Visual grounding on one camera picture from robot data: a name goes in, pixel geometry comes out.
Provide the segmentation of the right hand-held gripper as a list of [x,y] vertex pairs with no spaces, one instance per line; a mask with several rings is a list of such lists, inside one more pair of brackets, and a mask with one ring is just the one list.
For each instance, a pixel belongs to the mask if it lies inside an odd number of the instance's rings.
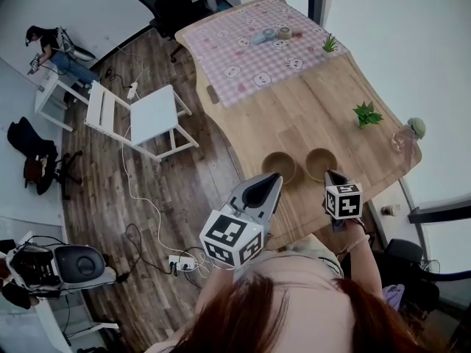
[[346,220],[362,225],[363,191],[361,184],[349,183],[349,179],[338,171],[328,170],[324,175],[325,212],[331,218],[334,232],[347,228]]

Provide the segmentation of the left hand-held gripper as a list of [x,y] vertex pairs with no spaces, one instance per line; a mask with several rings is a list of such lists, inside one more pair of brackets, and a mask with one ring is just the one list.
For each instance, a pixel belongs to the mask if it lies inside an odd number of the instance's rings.
[[283,177],[260,174],[238,185],[219,210],[208,217],[199,239],[206,255],[241,268],[262,251],[271,237],[271,219],[281,196]]

